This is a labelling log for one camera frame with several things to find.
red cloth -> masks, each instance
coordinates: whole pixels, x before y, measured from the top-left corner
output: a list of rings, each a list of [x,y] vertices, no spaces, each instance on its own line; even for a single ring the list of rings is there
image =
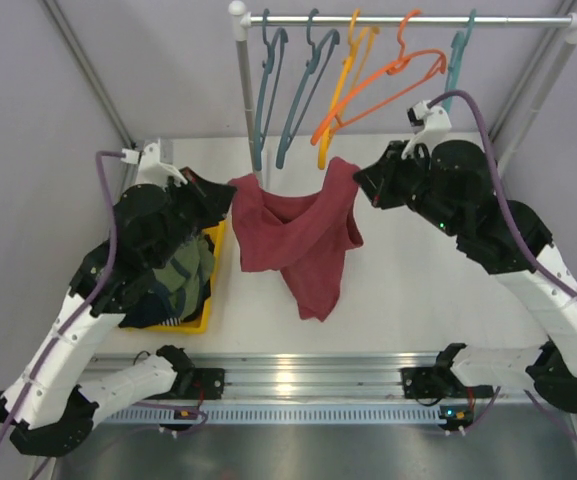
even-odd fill
[[[326,319],[339,300],[346,250],[363,245],[353,216],[357,171],[333,158],[321,192],[306,197],[265,192],[253,174],[230,181],[241,269],[279,270],[302,319]]]

green cloth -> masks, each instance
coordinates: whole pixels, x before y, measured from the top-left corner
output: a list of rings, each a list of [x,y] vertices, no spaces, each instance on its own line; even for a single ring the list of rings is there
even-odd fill
[[[170,318],[184,319],[203,303],[204,286],[215,268],[215,257],[203,236],[179,247],[166,266],[154,270],[151,289],[164,303]]]

white platform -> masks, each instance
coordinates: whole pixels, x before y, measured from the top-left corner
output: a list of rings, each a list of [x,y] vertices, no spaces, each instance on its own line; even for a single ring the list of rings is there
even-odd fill
[[[332,154],[361,167],[377,161],[403,135],[335,138]],[[478,142],[474,134],[453,135]],[[296,138],[283,170],[266,169],[266,189],[296,196],[318,191],[324,172],[316,148]],[[276,139],[269,139],[276,145]],[[251,171],[244,138],[174,142],[178,167],[227,182]],[[116,330],[98,353],[154,351],[162,345],[189,352],[383,353],[439,351],[450,342],[525,347],[546,336],[523,306],[448,238],[406,208],[373,209],[361,190],[355,216],[364,246],[348,252],[341,299],[324,323],[302,321],[279,272],[242,273],[229,228],[213,291],[213,314],[203,335]]]

clothes hanger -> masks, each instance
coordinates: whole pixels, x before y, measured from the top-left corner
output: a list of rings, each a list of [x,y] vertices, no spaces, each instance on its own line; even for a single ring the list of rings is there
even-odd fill
[[[286,158],[286,152],[290,148],[297,131],[299,130],[299,125],[301,125],[301,121],[304,119],[304,115],[306,114],[306,110],[308,110],[308,106],[310,105],[310,101],[312,100],[312,96],[317,89],[317,85],[319,85],[319,81],[321,80],[321,76],[323,75],[326,67],[328,66],[328,61],[332,56],[333,51],[335,50],[335,46],[339,45],[340,42],[340,35],[336,29],[329,30],[324,38],[319,42],[319,45],[315,46],[315,42],[312,41],[310,36],[310,30],[312,28],[312,19],[315,15],[319,13],[319,10],[313,8],[310,11],[310,15],[308,16],[308,25],[306,26],[306,41],[308,45],[310,45],[312,54],[310,60],[306,62],[306,71],[304,72],[303,77],[301,77],[301,82],[299,83],[299,87],[297,88],[297,93],[295,94],[295,98],[292,101],[292,105],[290,106],[290,111],[288,112],[288,118],[286,119],[286,124],[284,125],[283,132],[281,133],[281,139],[279,140],[279,147],[277,148],[277,159],[276,159],[276,166],[277,168],[284,167],[284,161]],[[328,53],[326,54],[326,58],[324,63],[319,71],[319,75],[315,80],[315,83],[312,86],[312,90],[308,94],[308,98],[306,99],[306,103],[303,106],[301,114],[297,119],[297,123],[295,124],[294,128],[292,128],[292,123],[295,119],[297,114],[297,107],[299,106],[299,102],[301,101],[301,97],[304,94],[304,90],[306,89],[306,83],[308,82],[308,78],[313,75],[317,71],[317,67],[319,66],[319,61],[321,60],[321,53],[326,46],[326,43],[330,43],[328,47]]]
[[[263,76],[261,77],[261,85],[259,87],[259,96],[257,97],[257,112],[255,113],[255,129],[253,130],[253,161],[255,170],[261,171],[262,161],[261,153],[266,143],[266,135],[268,134],[268,126],[270,125],[270,117],[272,116],[272,107],[275,103],[275,96],[277,94],[277,85],[279,84],[279,75],[281,74],[281,65],[284,61],[285,45],[288,43],[288,33],[283,27],[279,27],[268,43],[266,36],[266,25],[268,23],[268,14],[270,10],[264,10],[264,16],[261,23],[262,37],[264,45],[266,45],[267,58],[261,64],[264,68]],[[277,73],[275,74],[275,83],[272,87],[270,95],[270,102],[268,105],[268,112],[266,113],[266,122],[263,130],[261,129],[261,115],[264,109],[264,97],[266,96],[266,89],[268,87],[268,77],[275,67],[275,52],[277,50],[277,42],[279,42],[279,63],[277,64]]]
[[[401,22],[401,25],[399,25],[399,30],[397,32],[397,42],[399,43],[400,48],[399,48],[399,56],[397,57],[397,60],[395,60],[395,61],[389,63],[388,65],[385,65],[384,67],[377,70],[370,77],[366,78],[363,82],[361,82],[357,87],[353,88],[337,105],[335,105],[335,107],[332,110],[330,110],[330,112],[328,112],[328,115],[326,116],[326,118],[324,118],[324,120],[321,122],[321,124],[317,127],[317,130],[315,130],[315,133],[313,133],[312,138],[310,139],[310,143],[312,145],[317,144],[317,142],[322,137],[324,131],[330,126],[330,123],[335,119],[336,115],[342,109],[346,108],[346,106],[350,103],[350,101],[353,98],[355,98],[362,90],[364,90],[366,87],[368,87],[371,83],[373,83],[375,80],[377,80],[382,75],[384,75],[384,74],[397,75],[398,73],[403,72],[408,67],[410,62],[412,60],[414,60],[415,58],[421,57],[424,55],[437,55],[437,60],[435,60],[435,62],[432,64],[430,69],[428,69],[428,71],[421,78],[421,80],[418,80],[417,82],[413,83],[412,85],[410,85],[407,88],[404,88],[403,90],[396,93],[395,95],[387,98],[386,100],[383,100],[382,102],[378,103],[377,105],[374,105],[373,107],[369,108],[365,112],[362,112],[359,115],[352,117],[350,120],[347,120],[345,122],[340,122],[339,119],[337,119],[337,122],[338,122],[337,125],[330,128],[330,131],[333,134],[335,132],[341,130],[342,128],[347,127],[348,125],[351,125],[351,124],[361,120],[365,116],[370,115],[374,111],[376,111],[376,110],[380,109],[381,107],[389,104],[390,102],[392,102],[393,100],[396,100],[397,98],[401,97],[402,95],[405,95],[406,93],[410,92],[411,90],[414,90],[419,85],[427,82],[428,80],[430,80],[432,77],[434,77],[438,73],[443,74],[446,72],[446,55],[444,54],[444,52],[442,52],[439,49],[431,48],[431,49],[426,49],[426,50],[418,50],[418,51],[410,53],[408,55],[405,54],[406,42],[404,42],[404,39],[403,39],[404,30],[406,28],[408,20],[410,20],[411,17],[414,17],[416,15],[420,15],[420,14],[421,14],[421,10],[411,11],[410,13],[408,13],[408,15],[406,15],[404,17],[404,19]]]
[[[350,20],[350,26],[348,27],[348,56],[344,58],[342,65],[343,68],[341,70],[341,75],[339,75],[339,80],[337,80],[337,86],[335,87],[335,93],[332,96],[332,101],[330,102],[330,109],[332,110],[337,105],[339,101],[339,97],[341,96],[341,92],[344,89],[344,85],[346,83],[346,79],[348,74],[352,71],[355,61],[357,59],[357,55],[359,54],[359,47],[364,39],[367,39],[368,42],[366,43],[366,49],[364,50],[364,56],[359,63],[359,68],[355,72],[355,76],[352,79],[350,84],[350,90],[355,88],[357,82],[359,81],[359,77],[361,76],[361,72],[364,69],[364,65],[368,56],[370,55],[370,51],[372,50],[372,45],[375,41],[375,37],[379,34],[379,27],[364,27],[359,32],[359,35],[356,39],[353,39],[353,33],[355,30],[355,22],[357,21],[357,17],[359,16],[360,10],[356,9],[352,14],[352,19]],[[335,120],[337,121],[337,125],[339,125],[342,120],[341,117],[344,113],[345,108],[342,108],[336,115]],[[317,166],[319,170],[323,170],[326,168],[326,155],[328,153],[328,148],[330,148],[330,144],[332,143],[332,139],[335,136],[334,132],[331,132],[330,126],[328,126],[321,137],[321,143],[319,144],[319,157],[317,160]]]
[[[472,29],[475,26],[475,18],[477,17],[477,10],[472,9],[470,11],[470,18],[468,19],[468,26],[466,27],[466,33],[459,31],[455,33],[452,39],[450,47],[452,48],[452,53],[450,54],[450,62],[448,63],[448,73],[446,74],[446,87],[445,91],[456,90],[457,81],[459,80],[459,71],[461,70],[461,60],[464,56],[464,50],[468,45],[470,40],[470,35],[472,34]],[[447,113],[450,112],[450,107],[452,105],[452,98],[446,98],[441,104]]]

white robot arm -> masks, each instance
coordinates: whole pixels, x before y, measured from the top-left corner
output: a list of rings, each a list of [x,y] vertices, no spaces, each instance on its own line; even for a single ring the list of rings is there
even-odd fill
[[[98,154],[98,167],[106,153]],[[14,427],[10,438],[22,454],[63,456],[105,418],[139,400],[162,394],[193,399],[198,391],[191,384],[202,378],[216,376],[223,384],[223,370],[196,369],[173,346],[78,384],[98,346],[150,288],[152,269],[162,268],[179,245],[229,210],[234,187],[208,182],[188,168],[176,170],[161,162],[162,154],[156,143],[144,152],[123,152],[125,160],[139,163],[142,183],[114,205],[110,240],[86,255],[39,350],[0,392],[0,423]]]
[[[464,98],[482,132],[484,152],[470,142],[439,143],[450,130],[443,98]],[[462,397],[465,387],[536,389],[550,404],[577,413],[577,281],[552,234],[527,205],[505,199],[492,145],[473,99],[454,91],[408,111],[421,130],[408,142],[391,142],[381,159],[355,180],[372,205],[406,205],[456,236],[457,249],[510,290],[549,336],[545,345],[486,349],[452,344],[434,367],[402,370],[408,398]],[[430,142],[432,154],[426,142]],[[491,396],[488,389],[485,396]]]

